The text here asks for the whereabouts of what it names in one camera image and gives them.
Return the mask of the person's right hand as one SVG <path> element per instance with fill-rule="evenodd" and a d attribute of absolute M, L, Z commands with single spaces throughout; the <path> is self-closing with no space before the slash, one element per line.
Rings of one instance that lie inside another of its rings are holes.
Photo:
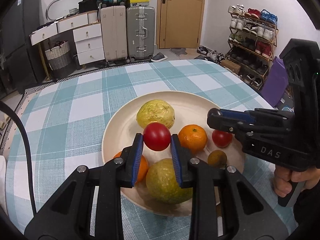
<path fill-rule="evenodd" d="M 304 172 L 296 172 L 276 165 L 273 179 L 274 191 L 278 196 L 285 197 L 292 191 L 290 181 L 305 182 L 302 191 L 312 189 L 319 182 L 319 175 L 319 169 L 316 167 L 311 167 Z"/>

